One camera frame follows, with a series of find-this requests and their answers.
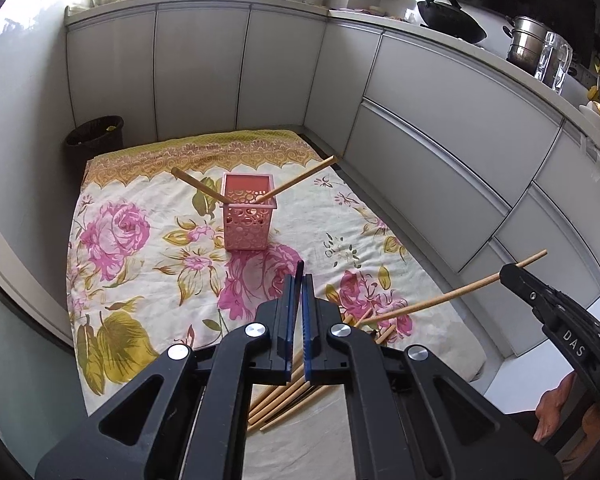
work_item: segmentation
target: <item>frying pan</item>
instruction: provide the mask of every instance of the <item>frying pan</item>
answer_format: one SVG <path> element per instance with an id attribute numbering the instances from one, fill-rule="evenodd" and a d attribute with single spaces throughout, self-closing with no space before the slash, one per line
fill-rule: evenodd
<path id="1" fill-rule="evenodd" d="M 469 43 L 478 43 L 487 37 L 484 29 L 462 10 L 457 0 L 449 1 L 451 5 L 436 0 L 418 2 L 418 10 L 427 27 Z"/>

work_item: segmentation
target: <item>pink plastic basket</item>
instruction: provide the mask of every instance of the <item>pink plastic basket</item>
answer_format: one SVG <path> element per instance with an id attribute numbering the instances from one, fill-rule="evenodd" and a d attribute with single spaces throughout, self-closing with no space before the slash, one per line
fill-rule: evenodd
<path id="1" fill-rule="evenodd" d="M 225 173 L 222 176 L 222 194 L 234 201 L 222 205 L 227 251 L 261 251 L 267 247 L 271 214 L 278 204 L 275 197 L 258 205 L 252 202 L 271 189 L 273 176 L 270 174 Z"/>

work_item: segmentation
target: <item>cabinet drawer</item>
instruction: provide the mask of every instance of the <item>cabinet drawer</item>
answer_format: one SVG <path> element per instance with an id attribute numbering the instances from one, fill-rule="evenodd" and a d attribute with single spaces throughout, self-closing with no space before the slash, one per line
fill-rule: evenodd
<path id="1" fill-rule="evenodd" d="M 479 69 L 443 47 L 383 36 L 365 95 L 440 143 L 513 205 L 561 117 L 531 95 L 529 102 L 520 97 L 527 95 L 515 83 Z"/>
<path id="2" fill-rule="evenodd" d="M 510 254 L 492 238 L 464 266 L 460 277 L 466 284 L 473 283 L 499 272 L 503 265 L 511 263 L 514 260 Z M 535 265 L 536 263 L 531 264 L 527 270 L 534 272 Z M 500 329 L 515 355 L 522 355 L 546 339 L 542 333 L 542 324 L 531 312 L 531 307 L 500 282 L 480 288 L 472 292 L 472 296 L 480 303 L 489 321 Z M 482 312 L 474 314 L 484 326 L 489 325 L 480 319 Z"/>
<path id="3" fill-rule="evenodd" d="M 249 7 L 158 8 L 154 87 L 160 140 L 235 129 L 248 17 Z"/>
<path id="4" fill-rule="evenodd" d="M 254 6 L 242 61 L 238 128 L 303 124 L 325 22 Z"/>
<path id="5" fill-rule="evenodd" d="M 536 181 L 576 227 L 600 263 L 600 179 L 594 179 L 595 173 L 594 160 L 580 151 L 579 130 L 568 123 Z"/>
<path id="6" fill-rule="evenodd" d="M 304 125 L 338 155 L 347 145 L 379 41 L 379 30 L 327 24 Z"/>
<path id="7" fill-rule="evenodd" d="M 517 260 L 547 249 L 530 267 L 547 285 L 563 291 L 584 307 L 600 295 L 600 267 L 569 221 L 535 184 L 496 232 Z"/>
<path id="8" fill-rule="evenodd" d="M 152 72 L 155 11 L 131 10 L 72 27 L 66 37 L 76 123 L 119 115 L 125 121 L 125 146 L 157 140 Z"/>
<path id="9" fill-rule="evenodd" d="M 453 156 L 367 102 L 360 106 L 344 158 L 456 272 L 508 211 Z"/>

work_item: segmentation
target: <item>wooden chopstick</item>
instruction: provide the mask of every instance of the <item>wooden chopstick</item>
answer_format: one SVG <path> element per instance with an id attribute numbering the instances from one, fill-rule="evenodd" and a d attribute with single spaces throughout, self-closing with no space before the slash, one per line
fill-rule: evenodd
<path id="1" fill-rule="evenodd" d="M 373 307 L 367 309 L 367 311 L 360 317 L 358 322 L 354 325 L 354 327 L 359 327 L 360 323 L 362 323 L 363 319 L 368 317 L 373 312 Z M 249 413 L 249 427 L 248 430 L 253 425 L 257 424 L 263 418 L 266 417 L 265 420 L 270 418 L 269 413 L 274 412 L 277 413 L 277 407 L 280 406 L 285 400 L 287 400 L 291 395 L 294 394 L 299 388 L 301 388 L 304 383 L 304 364 L 298 367 L 292 376 L 291 376 L 291 384 L 285 386 L 278 386 L 266 399 L 264 399 L 254 410 L 251 410 Z"/>
<path id="2" fill-rule="evenodd" d="M 338 159 L 336 158 L 336 156 L 331 155 L 329 158 L 325 158 L 320 164 L 318 164 L 317 166 L 314 166 L 310 170 L 306 170 L 305 172 L 300 173 L 298 176 L 292 178 L 291 180 L 287 180 L 282 186 L 277 187 L 276 189 L 272 189 L 271 191 L 265 193 L 264 195 L 257 197 L 257 199 L 253 203 L 261 204 L 262 202 L 264 202 L 265 200 L 268 200 L 272 196 L 276 196 L 278 193 L 282 193 L 285 189 L 289 189 L 291 186 L 294 186 L 301 180 L 309 178 L 310 176 L 312 176 L 312 174 L 318 173 L 318 171 L 323 170 L 327 166 L 330 166 L 331 164 L 333 164 L 334 162 L 337 162 L 337 161 L 338 161 Z"/>
<path id="3" fill-rule="evenodd" d="M 202 184 L 198 179 L 193 178 L 189 173 L 185 173 L 180 168 L 171 168 L 171 174 L 175 178 L 179 178 L 183 182 L 186 182 L 190 186 L 199 189 L 205 194 L 208 194 L 210 197 L 215 198 L 218 202 L 222 202 L 224 204 L 230 204 L 231 200 L 225 197 L 223 194 L 218 193 L 215 189 L 211 189 L 209 186 Z"/>
<path id="4" fill-rule="evenodd" d="M 376 339 L 376 344 L 382 344 L 384 342 L 384 340 L 387 339 L 394 332 L 394 330 L 395 330 L 395 325 L 389 325 L 389 328 L 387 330 L 385 330 L 384 333 Z M 267 417 L 267 423 L 264 424 L 260 428 L 260 431 L 267 431 L 269 428 L 272 428 L 273 426 L 279 424 L 280 422 L 284 422 L 295 412 L 299 411 L 300 409 L 302 409 L 302 407 L 307 405 L 312 399 L 313 400 L 317 399 L 317 397 L 319 395 L 326 393 L 329 388 L 333 388 L 333 387 L 334 386 L 318 386 L 314 392 L 311 392 L 303 400 L 298 402 L 295 406 L 292 406 L 291 409 L 287 410 L 286 412 L 282 413 L 281 415 L 279 415 L 277 417 L 273 417 L 273 420 L 269 420 L 270 417 Z"/>
<path id="5" fill-rule="evenodd" d="M 534 254 L 530 256 L 526 260 L 522 260 L 521 262 L 516 263 L 518 267 L 526 267 L 528 264 L 532 264 L 533 262 L 539 260 L 543 256 L 546 256 L 546 249 L 540 251 L 538 254 Z M 393 319 L 394 317 L 404 316 L 405 314 L 413 314 L 414 312 L 418 312 L 420 310 L 424 310 L 425 308 L 430 308 L 432 306 L 439 305 L 440 303 L 445 303 L 445 301 L 453 300 L 454 298 L 459 298 L 460 296 L 464 296 L 469 292 L 473 292 L 474 290 L 478 290 L 484 286 L 490 285 L 491 283 L 497 282 L 500 279 L 500 273 L 496 272 L 491 276 L 487 276 L 477 282 L 470 283 L 469 285 L 461 286 L 460 288 L 456 288 L 456 290 L 452 290 L 446 294 L 442 294 L 441 296 L 437 296 L 435 298 L 431 298 L 430 300 L 421 301 L 420 303 L 415 303 L 410 306 L 405 306 L 403 308 L 398 308 L 397 310 L 392 310 L 391 312 L 387 312 L 386 314 L 381 314 L 380 316 L 370 317 L 365 319 L 362 322 L 362 325 L 367 325 L 370 323 L 375 323 L 378 321 L 384 321 L 385 319 Z"/>
<path id="6" fill-rule="evenodd" d="M 351 314 L 347 314 L 342 321 L 343 323 L 349 324 L 353 321 L 353 316 Z M 302 349 L 298 350 L 294 355 L 292 362 L 292 370 L 295 372 L 298 369 L 298 365 L 302 362 L 304 354 Z M 283 386 L 267 386 L 262 390 L 255 400 L 249 406 L 249 418 L 258 413 L 264 406 L 266 406 L 269 402 L 275 399 L 279 394 L 281 394 L 288 386 L 290 386 L 298 377 L 294 378 L 291 376 L 291 382 L 283 385 Z"/>
<path id="7" fill-rule="evenodd" d="M 311 389 L 311 383 L 302 383 L 299 382 L 299 387 L 293 390 L 284 400 L 282 400 L 275 408 L 264 415 L 260 420 L 254 422 L 250 426 L 247 427 L 247 433 L 251 433 L 251 431 L 259 430 L 265 424 L 267 424 L 272 418 L 275 418 L 277 414 L 282 412 L 288 405 L 295 402 L 299 397 L 302 397 L 309 389 Z"/>

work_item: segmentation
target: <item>kitchen countertop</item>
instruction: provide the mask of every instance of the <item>kitchen countertop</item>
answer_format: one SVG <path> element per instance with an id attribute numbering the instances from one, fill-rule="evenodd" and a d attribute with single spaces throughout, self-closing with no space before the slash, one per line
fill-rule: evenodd
<path id="1" fill-rule="evenodd" d="M 301 12 L 308 12 L 316 14 L 317 16 L 324 16 L 326 18 L 334 18 L 339 20 L 349 20 L 352 22 L 359 22 L 367 25 L 375 25 L 376 27 L 384 28 L 385 30 L 395 30 L 403 34 L 416 36 L 425 40 L 431 41 L 432 43 L 439 44 L 441 46 L 450 48 L 471 57 L 478 62 L 481 62 L 490 68 L 497 70 L 507 78 L 527 88 L 530 92 L 535 94 L 537 97 L 542 99 L 556 110 L 558 110 L 564 117 L 574 123 L 580 130 L 582 130 L 595 145 L 600 149 L 600 130 L 598 130 L 593 124 L 580 113 L 579 110 L 573 107 L 566 99 L 559 96 L 556 92 L 552 91 L 549 87 L 533 78 L 528 73 L 524 72 L 517 66 L 509 63 L 505 59 L 502 59 L 495 54 L 491 54 L 486 50 L 479 48 L 475 45 L 467 43 L 458 38 L 453 38 L 446 34 L 441 34 L 435 30 L 430 30 L 425 27 L 418 25 L 412 25 L 407 22 L 400 22 L 398 20 L 392 20 L 390 18 L 383 18 L 381 16 L 371 16 L 369 14 L 362 14 L 360 12 L 348 12 L 345 10 L 328 10 L 325 7 L 316 7 L 301 2 L 295 2 L 291 0 L 123 0 L 113 4 L 104 6 L 94 7 L 93 9 L 84 10 L 71 16 L 65 17 L 64 24 L 71 26 L 74 23 L 83 22 L 96 16 L 108 14 L 110 12 L 117 12 L 125 9 L 132 9 L 135 7 L 151 6 L 156 4 L 165 3 L 176 3 L 176 2 L 225 2 L 225 3 L 236 3 L 236 4 L 261 4 L 264 6 L 281 7 L 283 9 L 299 10 Z"/>

